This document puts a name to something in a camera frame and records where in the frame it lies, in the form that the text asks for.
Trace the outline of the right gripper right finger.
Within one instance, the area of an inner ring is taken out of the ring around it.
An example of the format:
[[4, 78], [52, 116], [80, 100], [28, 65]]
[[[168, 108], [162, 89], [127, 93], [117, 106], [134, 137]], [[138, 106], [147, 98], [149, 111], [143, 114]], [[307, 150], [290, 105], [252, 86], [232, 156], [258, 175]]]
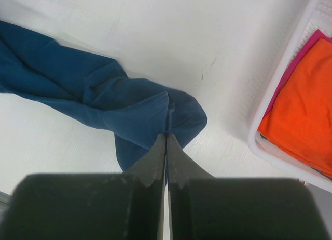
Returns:
[[294, 179], [216, 178], [167, 136], [172, 239], [329, 239], [309, 190]]

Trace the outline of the blue t shirt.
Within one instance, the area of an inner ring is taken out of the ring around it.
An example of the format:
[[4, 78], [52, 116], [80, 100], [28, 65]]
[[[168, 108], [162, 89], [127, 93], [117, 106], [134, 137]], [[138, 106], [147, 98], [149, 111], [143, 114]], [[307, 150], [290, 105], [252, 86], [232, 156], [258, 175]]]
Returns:
[[7, 22], [1, 22], [1, 92], [113, 132], [122, 170], [142, 158], [158, 135], [173, 134], [185, 147], [208, 122], [186, 92], [129, 78], [115, 59], [62, 46]]

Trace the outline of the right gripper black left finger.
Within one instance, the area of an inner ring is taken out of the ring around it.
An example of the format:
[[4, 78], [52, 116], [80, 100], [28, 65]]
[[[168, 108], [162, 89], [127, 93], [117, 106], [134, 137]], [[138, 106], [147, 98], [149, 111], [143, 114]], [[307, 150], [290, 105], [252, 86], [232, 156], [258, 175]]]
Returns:
[[166, 139], [127, 171], [32, 174], [16, 187], [1, 239], [162, 239]]

